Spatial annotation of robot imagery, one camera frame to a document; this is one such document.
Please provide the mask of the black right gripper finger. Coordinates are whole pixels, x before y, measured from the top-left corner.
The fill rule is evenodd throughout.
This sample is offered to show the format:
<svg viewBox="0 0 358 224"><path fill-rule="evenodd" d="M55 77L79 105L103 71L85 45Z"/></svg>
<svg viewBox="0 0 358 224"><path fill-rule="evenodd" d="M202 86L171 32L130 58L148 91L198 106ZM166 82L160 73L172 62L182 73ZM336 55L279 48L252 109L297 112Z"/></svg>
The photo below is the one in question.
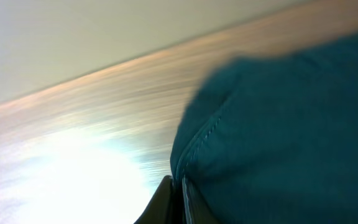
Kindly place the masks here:
<svg viewBox="0 0 358 224"><path fill-rule="evenodd" d="M182 192L166 175L134 224L182 224Z"/></svg>

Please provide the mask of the black shorts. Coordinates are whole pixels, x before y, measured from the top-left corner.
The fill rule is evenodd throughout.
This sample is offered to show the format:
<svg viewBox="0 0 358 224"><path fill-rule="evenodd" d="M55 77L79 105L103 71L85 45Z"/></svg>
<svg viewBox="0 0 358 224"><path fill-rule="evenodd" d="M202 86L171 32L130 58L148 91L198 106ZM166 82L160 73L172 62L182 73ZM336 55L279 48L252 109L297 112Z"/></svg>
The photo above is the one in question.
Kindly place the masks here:
<svg viewBox="0 0 358 224"><path fill-rule="evenodd" d="M358 223L358 33L217 69L170 166L222 223Z"/></svg>

